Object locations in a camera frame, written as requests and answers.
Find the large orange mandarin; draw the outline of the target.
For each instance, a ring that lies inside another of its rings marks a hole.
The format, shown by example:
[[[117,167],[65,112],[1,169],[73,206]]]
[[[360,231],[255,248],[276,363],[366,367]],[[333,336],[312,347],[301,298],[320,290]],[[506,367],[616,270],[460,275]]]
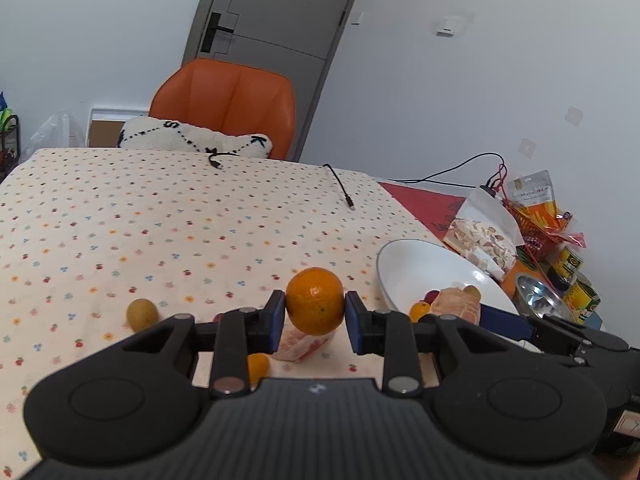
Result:
[[[343,322],[343,284],[329,270],[314,266],[300,271],[288,282],[285,297],[288,318],[306,335],[327,335]]]

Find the peeled pomelo segment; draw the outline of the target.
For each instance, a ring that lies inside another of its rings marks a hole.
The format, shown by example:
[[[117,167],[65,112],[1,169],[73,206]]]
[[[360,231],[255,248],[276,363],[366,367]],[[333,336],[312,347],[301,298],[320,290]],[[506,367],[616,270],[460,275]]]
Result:
[[[474,325],[480,324],[480,301],[467,295],[463,288],[449,287],[442,289],[431,305],[431,314],[455,315]]]
[[[294,325],[285,323],[278,350],[273,353],[272,357],[281,362],[302,362],[324,347],[333,337],[334,333],[310,336],[298,330]]]

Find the stainless steel bowl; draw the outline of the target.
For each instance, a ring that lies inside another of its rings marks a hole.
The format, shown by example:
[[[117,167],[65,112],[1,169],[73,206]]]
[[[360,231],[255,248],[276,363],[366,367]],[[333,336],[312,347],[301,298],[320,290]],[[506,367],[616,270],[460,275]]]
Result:
[[[514,281],[512,300],[521,315],[543,318],[545,315],[556,316],[570,322],[574,321],[572,312],[561,297],[546,283],[532,276],[519,273]]]

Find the small orange kumquat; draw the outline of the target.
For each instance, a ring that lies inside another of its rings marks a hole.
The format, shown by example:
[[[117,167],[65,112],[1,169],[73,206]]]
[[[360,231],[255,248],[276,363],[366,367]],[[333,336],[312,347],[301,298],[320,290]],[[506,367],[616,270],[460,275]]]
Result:
[[[264,378],[271,374],[269,356],[265,353],[254,353],[247,357],[248,378],[250,385],[256,387]]]

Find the longan in plate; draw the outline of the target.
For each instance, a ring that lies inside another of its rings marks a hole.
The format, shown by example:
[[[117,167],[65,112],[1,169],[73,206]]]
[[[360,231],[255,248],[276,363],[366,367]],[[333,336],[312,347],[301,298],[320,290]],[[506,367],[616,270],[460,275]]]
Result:
[[[482,294],[480,293],[480,291],[473,285],[468,285],[465,286],[465,288],[463,289],[463,291],[473,297],[476,301],[480,301],[482,300]]]

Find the bag of nougat snacks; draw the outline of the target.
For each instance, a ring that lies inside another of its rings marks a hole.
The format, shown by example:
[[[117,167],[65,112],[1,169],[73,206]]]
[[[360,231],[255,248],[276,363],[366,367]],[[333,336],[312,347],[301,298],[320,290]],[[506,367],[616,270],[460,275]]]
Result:
[[[502,201],[474,188],[451,221],[444,243],[501,283],[515,266],[524,240]]]

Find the brown longan fruit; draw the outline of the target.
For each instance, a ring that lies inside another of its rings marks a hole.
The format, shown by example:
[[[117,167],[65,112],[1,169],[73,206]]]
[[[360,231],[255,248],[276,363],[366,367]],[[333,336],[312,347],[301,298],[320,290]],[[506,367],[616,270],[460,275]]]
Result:
[[[127,307],[126,321],[135,333],[140,333],[160,322],[160,314],[151,300],[140,298]]]

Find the red table mat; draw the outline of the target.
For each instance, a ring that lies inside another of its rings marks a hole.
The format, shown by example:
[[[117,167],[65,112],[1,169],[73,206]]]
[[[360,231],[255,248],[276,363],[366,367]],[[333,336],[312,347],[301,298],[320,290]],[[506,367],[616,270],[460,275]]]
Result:
[[[449,226],[465,201],[464,197],[408,188],[381,182],[382,188],[398,200],[416,220],[419,220],[439,240],[443,240]]]

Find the orange snack bag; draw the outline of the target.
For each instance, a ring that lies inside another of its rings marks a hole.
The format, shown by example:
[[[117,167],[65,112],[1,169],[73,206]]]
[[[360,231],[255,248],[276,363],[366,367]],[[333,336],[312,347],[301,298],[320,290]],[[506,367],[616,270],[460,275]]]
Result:
[[[556,203],[548,170],[509,181],[506,206],[518,224],[525,247],[536,259],[547,257],[562,244],[586,247],[584,234],[568,230],[573,215]]]

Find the floral dotted tablecloth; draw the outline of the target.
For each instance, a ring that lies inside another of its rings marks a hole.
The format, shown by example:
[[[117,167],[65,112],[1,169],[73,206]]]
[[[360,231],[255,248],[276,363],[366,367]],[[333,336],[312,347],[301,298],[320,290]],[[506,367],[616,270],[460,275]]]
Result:
[[[40,150],[1,185],[1,474],[38,462],[32,387],[126,338],[127,307],[198,322],[261,307],[297,272],[332,271],[370,309],[375,259],[433,234],[360,172],[198,153]]]

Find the orange leather chair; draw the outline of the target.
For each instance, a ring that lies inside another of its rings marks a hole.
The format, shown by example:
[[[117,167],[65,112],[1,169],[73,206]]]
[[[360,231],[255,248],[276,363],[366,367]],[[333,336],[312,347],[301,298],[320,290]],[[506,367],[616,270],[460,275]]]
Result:
[[[279,74],[197,58],[160,86],[149,115],[227,136],[262,133],[272,142],[270,157],[285,160],[295,131],[294,91]]]

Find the white framed board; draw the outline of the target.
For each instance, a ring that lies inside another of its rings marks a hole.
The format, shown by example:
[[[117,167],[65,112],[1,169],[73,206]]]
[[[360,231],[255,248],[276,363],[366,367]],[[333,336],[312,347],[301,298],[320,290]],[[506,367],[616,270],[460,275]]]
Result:
[[[124,123],[147,114],[147,110],[136,108],[93,107],[87,129],[88,148],[114,148]]]

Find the clear plastic bag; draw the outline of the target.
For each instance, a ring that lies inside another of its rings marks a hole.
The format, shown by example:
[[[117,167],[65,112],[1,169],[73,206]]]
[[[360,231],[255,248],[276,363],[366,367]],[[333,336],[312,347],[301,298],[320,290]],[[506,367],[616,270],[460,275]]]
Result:
[[[25,157],[29,158],[40,148],[84,148],[86,133],[67,112],[50,116],[30,137]]]

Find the black metal shelf rack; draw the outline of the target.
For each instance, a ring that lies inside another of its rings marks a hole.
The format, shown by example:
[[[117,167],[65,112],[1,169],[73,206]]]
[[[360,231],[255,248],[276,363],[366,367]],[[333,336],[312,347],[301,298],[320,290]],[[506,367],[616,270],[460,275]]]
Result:
[[[3,181],[17,166],[21,156],[21,124],[17,115],[11,114],[1,121],[0,180]]]

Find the white wall switch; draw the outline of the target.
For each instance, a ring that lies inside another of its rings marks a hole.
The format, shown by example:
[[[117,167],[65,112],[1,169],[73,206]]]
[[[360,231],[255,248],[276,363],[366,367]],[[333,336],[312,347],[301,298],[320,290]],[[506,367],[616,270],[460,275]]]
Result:
[[[454,38],[464,24],[461,16],[443,16],[437,23],[436,35],[444,38]]]

